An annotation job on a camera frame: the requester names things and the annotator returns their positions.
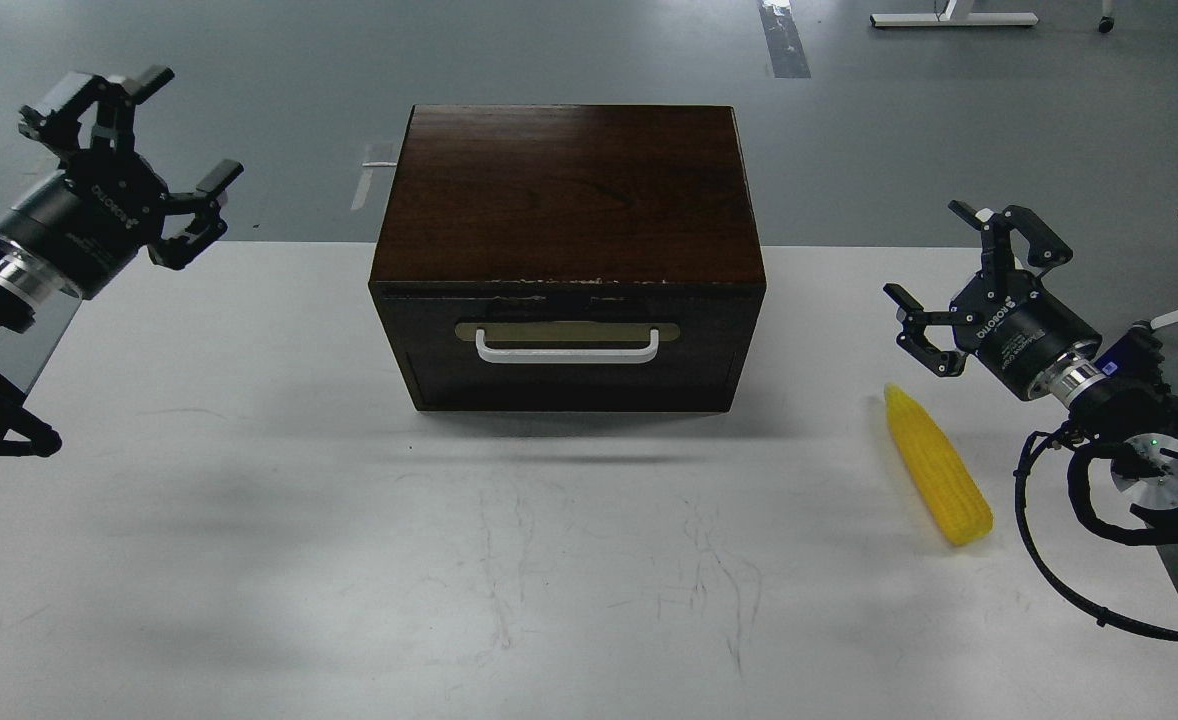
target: box lid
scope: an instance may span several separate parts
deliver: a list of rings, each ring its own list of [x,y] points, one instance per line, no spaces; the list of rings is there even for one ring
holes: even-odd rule
[[[371,280],[765,283],[732,108],[416,106]]]

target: gray floor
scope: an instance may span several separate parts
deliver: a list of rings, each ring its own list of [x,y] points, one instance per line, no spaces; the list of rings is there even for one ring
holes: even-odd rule
[[[1123,0],[1106,37],[1086,0],[977,4],[1033,29],[869,27],[926,0],[794,5],[807,79],[772,77],[754,0],[0,4],[0,213],[51,167],[16,106],[66,70],[176,70],[138,148],[173,190],[245,163],[230,240],[373,242],[391,174],[364,197],[360,164],[417,103],[726,104],[766,245],[972,246],[946,202],[1020,204],[1074,247],[1047,284],[1106,342],[1178,308],[1178,4]],[[1162,337],[1178,391],[1178,325]]]

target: table surface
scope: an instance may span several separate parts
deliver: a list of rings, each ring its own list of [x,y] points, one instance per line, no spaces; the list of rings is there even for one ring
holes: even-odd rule
[[[1060,407],[895,348],[882,283],[944,305],[973,250],[765,249],[735,407],[700,416],[417,414],[370,256],[227,243],[82,305],[28,404],[64,450],[0,460],[0,716],[1178,716],[1178,645],[1024,555],[1010,471]],[[986,539],[932,524],[885,382],[954,440]],[[1031,483],[1052,568],[1178,628],[1065,462]]]

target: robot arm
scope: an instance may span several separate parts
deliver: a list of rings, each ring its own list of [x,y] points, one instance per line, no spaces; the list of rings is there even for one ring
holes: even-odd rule
[[[68,73],[40,103],[21,108],[21,136],[60,163],[0,219],[0,328],[25,332],[54,292],[92,299],[141,247],[154,264],[178,270],[227,231],[220,209],[240,164],[221,160],[196,191],[172,193],[135,152],[135,108],[173,77],[161,65],[137,79]],[[82,115],[92,108],[90,145],[82,147]],[[164,238],[168,214],[192,220]],[[24,394],[0,377],[0,455],[59,450],[55,430],[22,402]],[[1,440],[8,430],[27,440]]]
[[[884,291],[899,306],[901,332],[896,344],[941,377],[962,372],[974,355],[1019,399],[1057,397],[1068,421],[1057,432],[1034,432],[1017,469],[1017,517],[1025,546],[1052,587],[1100,625],[1173,639],[1178,633],[1123,617],[1078,596],[1050,573],[1037,555],[1024,523],[1024,482],[1047,447],[1068,447],[1068,500],[1083,527],[1124,544],[1178,543],[1178,396],[1162,382],[1162,343],[1147,323],[1133,325],[1106,350],[1101,337],[1043,286],[1043,276],[1068,263],[1073,252],[1032,210],[1010,206],[1001,213],[975,211],[960,202],[949,210],[981,233],[981,269],[949,302],[932,313],[894,283]],[[1018,267],[1010,233],[1030,242],[1028,265]],[[926,328],[953,328],[955,350],[941,350],[926,338]],[[1043,444],[1034,448],[1034,440]],[[1132,514],[1147,529],[1124,529],[1096,516],[1088,495],[1087,468],[1106,460],[1116,487],[1132,501]]]

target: brass plate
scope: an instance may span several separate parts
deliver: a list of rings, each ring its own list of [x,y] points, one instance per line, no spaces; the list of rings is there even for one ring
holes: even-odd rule
[[[661,332],[661,342],[676,341],[681,332],[673,323],[597,323],[593,321],[552,321],[543,323],[456,323],[456,337],[474,342],[483,328],[487,342],[648,342],[651,329]]]

